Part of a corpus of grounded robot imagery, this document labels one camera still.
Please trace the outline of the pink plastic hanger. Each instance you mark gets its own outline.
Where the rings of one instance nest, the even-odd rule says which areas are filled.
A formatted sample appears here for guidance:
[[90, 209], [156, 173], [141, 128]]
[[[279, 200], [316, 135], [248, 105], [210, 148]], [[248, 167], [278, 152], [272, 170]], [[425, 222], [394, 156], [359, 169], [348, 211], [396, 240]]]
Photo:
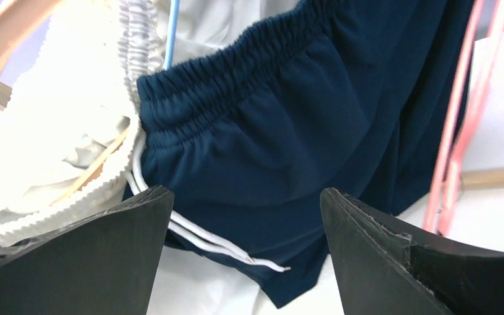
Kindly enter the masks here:
[[445, 236], [449, 234], [455, 215], [463, 159], [480, 124], [490, 93], [490, 79], [493, 74], [503, 32], [504, 1], [497, 1], [487, 32], [488, 51], [484, 54], [480, 71], [477, 73], [474, 85], [470, 90], [468, 103], [465, 108], [465, 116], [456, 141], [451, 145], [448, 166], [442, 184], [442, 200], [438, 211], [439, 218], [445, 220], [445, 222], [439, 224], [439, 227], [446, 229]]

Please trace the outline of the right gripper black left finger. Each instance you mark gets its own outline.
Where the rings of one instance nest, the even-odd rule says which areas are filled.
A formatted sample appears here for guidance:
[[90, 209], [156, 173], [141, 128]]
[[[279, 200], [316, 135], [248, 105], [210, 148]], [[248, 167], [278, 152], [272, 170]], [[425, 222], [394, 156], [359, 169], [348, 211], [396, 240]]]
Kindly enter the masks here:
[[0, 314], [145, 314], [173, 202], [155, 186], [0, 247]]

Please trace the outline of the navy blue shorts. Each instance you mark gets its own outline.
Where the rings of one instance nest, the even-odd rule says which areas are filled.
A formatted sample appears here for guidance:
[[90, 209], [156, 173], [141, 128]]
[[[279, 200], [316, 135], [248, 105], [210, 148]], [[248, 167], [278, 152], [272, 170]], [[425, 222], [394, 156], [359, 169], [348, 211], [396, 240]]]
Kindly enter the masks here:
[[472, 1], [300, 1], [229, 47], [138, 79], [146, 183], [276, 272], [226, 255], [281, 308], [329, 249], [320, 193], [390, 215], [431, 185]]

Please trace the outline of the white drawstring shorts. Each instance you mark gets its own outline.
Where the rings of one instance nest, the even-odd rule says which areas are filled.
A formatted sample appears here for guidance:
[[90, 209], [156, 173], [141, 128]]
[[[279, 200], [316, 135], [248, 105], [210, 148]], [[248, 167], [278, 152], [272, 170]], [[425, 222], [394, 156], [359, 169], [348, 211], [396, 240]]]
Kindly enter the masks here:
[[[222, 49], [298, 2], [190, 1], [174, 62]], [[12, 85], [0, 114], [0, 245], [120, 202], [126, 180], [117, 173], [137, 157], [136, 79], [162, 71], [168, 18], [168, 1], [65, 1], [51, 16], [35, 64]], [[96, 184], [52, 205], [127, 127]], [[331, 258], [324, 258], [314, 287], [277, 308], [241, 272], [165, 248], [145, 314], [343, 314]]]

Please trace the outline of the pink hanger of floral shorts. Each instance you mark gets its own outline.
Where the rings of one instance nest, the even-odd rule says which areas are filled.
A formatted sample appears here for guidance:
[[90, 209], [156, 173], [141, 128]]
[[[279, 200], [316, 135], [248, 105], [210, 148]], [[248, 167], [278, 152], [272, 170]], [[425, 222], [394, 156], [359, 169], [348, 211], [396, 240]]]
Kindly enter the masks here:
[[446, 229], [439, 227], [440, 223], [445, 222], [444, 219], [439, 218], [439, 211], [438, 211], [442, 200], [442, 184], [448, 166], [450, 150], [455, 133], [455, 127], [457, 125], [457, 117], [460, 109], [460, 102], [465, 88], [465, 80], [467, 78], [467, 72], [470, 64], [474, 35], [478, 26], [478, 21], [480, 19], [480, 14], [483, 5], [484, 2], [482, 0], [474, 1], [471, 14], [469, 16], [467, 28], [465, 30], [465, 35], [459, 53], [459, 60], [455, 71], [453, 85], [451, 88], [451, 95], [448, 103], [448, 109], [446, 112], [444, 126], [442, 129], [442, 136], [438, 150], [438, 157], [436, 160], [436, 164], [434, 167], [434, 174], [430, 185], [429, 201], [425, 213], [425, 218], [423, 221], [423, 228], [426, 231], [434, 232], [435, 234], [441, 236], [446, 235]]

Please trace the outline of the light blue hanger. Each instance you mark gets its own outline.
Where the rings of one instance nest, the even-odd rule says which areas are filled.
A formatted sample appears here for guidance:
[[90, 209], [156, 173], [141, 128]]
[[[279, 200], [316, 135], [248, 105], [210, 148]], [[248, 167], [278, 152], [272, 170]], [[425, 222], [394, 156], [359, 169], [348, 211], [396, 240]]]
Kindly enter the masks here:
[[179, 17], [179, 0], [171, 0], [169, 21], [167, 25], [167, 38], [165, 42], [165, 58], [163, 62], [163, 70], [168, 70], [173, 63], [173, 55], [176, 40], [177, 22]]

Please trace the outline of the wooden clothes rack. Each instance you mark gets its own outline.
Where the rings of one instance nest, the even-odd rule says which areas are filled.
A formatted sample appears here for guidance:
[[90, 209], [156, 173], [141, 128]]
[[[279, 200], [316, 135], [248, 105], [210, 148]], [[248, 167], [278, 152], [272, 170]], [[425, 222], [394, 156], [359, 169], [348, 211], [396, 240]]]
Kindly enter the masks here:
[[504, 188], [504, 104], [490, 104], [464, 158], [464, 189]]

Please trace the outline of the wooden hanger front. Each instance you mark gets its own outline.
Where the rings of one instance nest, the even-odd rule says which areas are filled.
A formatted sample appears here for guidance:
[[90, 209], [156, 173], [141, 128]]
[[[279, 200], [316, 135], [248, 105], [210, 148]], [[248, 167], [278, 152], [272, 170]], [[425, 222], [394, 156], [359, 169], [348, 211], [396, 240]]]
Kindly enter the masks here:
[[129, 128], [127, 127], [108, 147], [106, 147], [106, 149], [88, 166], [88, 168], [82, 172], [80, 177], [59, 198], [53, 201], [53, 204], [70, 198], [74, 193], [80, 191], [92, 180], [99, 177], [102, 167], [108, 157], [119, 149], [128, 134]]

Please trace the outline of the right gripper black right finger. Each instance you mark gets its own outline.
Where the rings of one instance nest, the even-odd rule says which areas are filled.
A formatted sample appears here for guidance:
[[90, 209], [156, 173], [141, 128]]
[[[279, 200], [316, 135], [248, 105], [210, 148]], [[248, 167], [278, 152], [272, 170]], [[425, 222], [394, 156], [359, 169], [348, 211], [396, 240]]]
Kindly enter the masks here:
[[432, 234], [334, 188], [320, 209], [345, 314], [504, 314], [504, 252]]

